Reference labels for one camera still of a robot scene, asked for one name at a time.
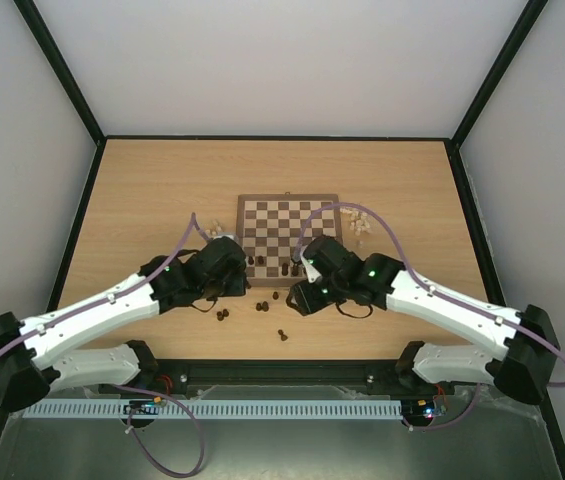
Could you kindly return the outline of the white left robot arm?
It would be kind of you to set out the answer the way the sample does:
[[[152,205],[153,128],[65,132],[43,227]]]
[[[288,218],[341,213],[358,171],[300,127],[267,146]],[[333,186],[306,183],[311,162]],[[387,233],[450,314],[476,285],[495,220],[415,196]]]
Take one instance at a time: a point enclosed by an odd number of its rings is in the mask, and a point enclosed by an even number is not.
[[[19,320],[0,315],[0,407],[16,412],[49,393],[97,383],[128,385],[155,367],[149,349],[130,341],[109,351],[84,344],[129,323],[198,300],[246,293],[246,255],[231,237],[200,250],[156,256],[117,285],[63,309]]]

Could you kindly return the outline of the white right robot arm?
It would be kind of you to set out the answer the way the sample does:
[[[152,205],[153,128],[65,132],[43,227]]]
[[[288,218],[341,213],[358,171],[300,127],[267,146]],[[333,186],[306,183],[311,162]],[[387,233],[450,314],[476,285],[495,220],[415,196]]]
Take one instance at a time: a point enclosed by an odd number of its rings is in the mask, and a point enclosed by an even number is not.
[[[303,316],[352,301],[425,320],[465,339],[460,346],[412,341],[396,366],[400,384],[417,392],[441,382],[495,386],[515,401],[544,401],[559,344],[548,313],[520,311],[443,287],[397,259],[373,253],[359,258],[335,238],[321,236],[294,252],[306,278],[294,284],[287,304]]]

